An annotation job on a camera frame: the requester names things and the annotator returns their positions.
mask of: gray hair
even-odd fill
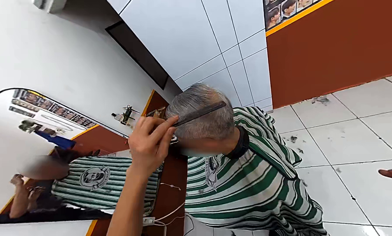
[[[224,139],[229,136],[235,127],[231,102],[221,91],[204,83],[196,83],[178,94],[167,107],[166,115],[186,115],[220,101],[226,106],[178,126],[175,135],[184,139]]]

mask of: comb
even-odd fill
[[[178,118],[178,121],[176,121],[172,126],[173,127],[181,126],[182,124],[185,124],[185,123],[187,123],[189,121],[197,119],[197,118],[199,118],[202,115],[209,114],[209,113],[211,113],[213,111],[216,111],[216,110],[218,110],[220,108],[223,108],[224,106],[226,106],[226,103],[224,101],[220,101],[220,102],[217,102],[215,104],[212,104],[212,105],[209,105],[207,107],[204,107],[204,108],[202,108],[200,110],[196,110],[196,111],[191,112],[189,114],[182,115],[182,116],[180,116]]]

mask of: neck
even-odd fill
[[[237,127],[234,127],[234,132],[230,135],[229,138],[223,141],[222,154],[226,155],[234,150],[238,144],[238,140],[240,140],[240,130]]]

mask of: blue object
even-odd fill
[[[50,134],[47,134],[43,131],[34,131],[36,134],[39,136],[43,137],[44,139],[47,139],[47,141],[56,144],[62,149],[69,149],[73,148],[75,146],[76,142],[72,141],[70,139],[61,137],[61,136],[56,136],[56,137],[51,137]]]

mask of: green and white striped cape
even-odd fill
[[[82,157],[73,160],[69,166],[67,177],[55,180],[52,185],[52,194],[63,199],[64,202],[78,207],[94,209],[115,209],[117,201],[125,185],[126,170],[132,163],[131,158],[126,157]],[[109,170],[105,181],[100,181],[99,188],[93,189],[84,183],[83,176],[87,171],[95,169]],[[158,181],[162,171],[162,165],[149,177],[145,192],[145,214],[149,215],[154,206],[157,196]]]
[[[234,121],[247,130],[249,150],[239,159],[189,157],[186,211],[211,227],[328,235],[321,206],[293,168],[301,158],[285,146],[274,119],[259,108],[243,107],[234,108]]]

